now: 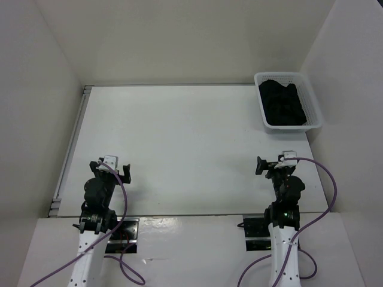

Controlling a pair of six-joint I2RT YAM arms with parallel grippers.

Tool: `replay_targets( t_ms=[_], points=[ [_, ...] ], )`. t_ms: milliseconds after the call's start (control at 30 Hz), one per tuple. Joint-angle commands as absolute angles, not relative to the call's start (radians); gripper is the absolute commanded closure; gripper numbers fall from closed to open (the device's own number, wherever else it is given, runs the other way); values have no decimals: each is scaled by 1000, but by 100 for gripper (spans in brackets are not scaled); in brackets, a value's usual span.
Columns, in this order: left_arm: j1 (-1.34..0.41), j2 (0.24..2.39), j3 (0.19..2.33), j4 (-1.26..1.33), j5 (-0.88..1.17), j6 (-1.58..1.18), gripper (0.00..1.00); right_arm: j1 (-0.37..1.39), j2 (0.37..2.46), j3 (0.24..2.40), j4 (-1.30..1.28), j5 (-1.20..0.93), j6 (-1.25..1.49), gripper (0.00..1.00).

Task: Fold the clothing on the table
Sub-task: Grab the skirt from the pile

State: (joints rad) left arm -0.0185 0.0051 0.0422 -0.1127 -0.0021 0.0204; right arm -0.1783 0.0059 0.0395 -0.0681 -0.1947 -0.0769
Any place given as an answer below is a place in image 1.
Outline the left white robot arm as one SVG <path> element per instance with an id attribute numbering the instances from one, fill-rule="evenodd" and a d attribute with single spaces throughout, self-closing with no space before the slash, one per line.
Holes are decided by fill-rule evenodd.
<path id="1" fill-rule="evenodd" d="M 119 231 L 120 221 L 114 210 L 109 208 L 117 185 L 131 183 L 130 166 L 123 166 L 124 174 L 118 171 L 118 157 L 106 155 L 92 161 L 94 174 L 84 184 L 84 203 L 78 229 L 80 232 L 77 260 L 74 263 L 69 286 L 99 286 L 99 273 L 109 239 Z"/>

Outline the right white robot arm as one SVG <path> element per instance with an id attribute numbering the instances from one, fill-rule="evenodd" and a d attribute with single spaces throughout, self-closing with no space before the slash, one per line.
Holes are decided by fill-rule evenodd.
<path id="1" fill-rule="evenodd" d="M 278 160 L 268 162 L 257 158 L 255 174 L 266 172 L 275 192 L 273 201 L 264 212 L 262 228 L 271 239 L 272 271 L 270 286 L 300 286 L 298 236 L 300 210 L 298 201 L 305 189 L 300 178 L 293 175 L 298 160 L 295 151 L 283 151 Z"/>

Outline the black pleated skirt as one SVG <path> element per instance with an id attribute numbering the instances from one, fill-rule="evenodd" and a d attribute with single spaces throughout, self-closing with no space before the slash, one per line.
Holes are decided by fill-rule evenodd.
<path id="1" fill-rule="evenodd" d="M 271 126 L 302 126 L 307 117 L 295 84 L 283 86 L 275 80 L 259 85 L 266 121 Z"/>

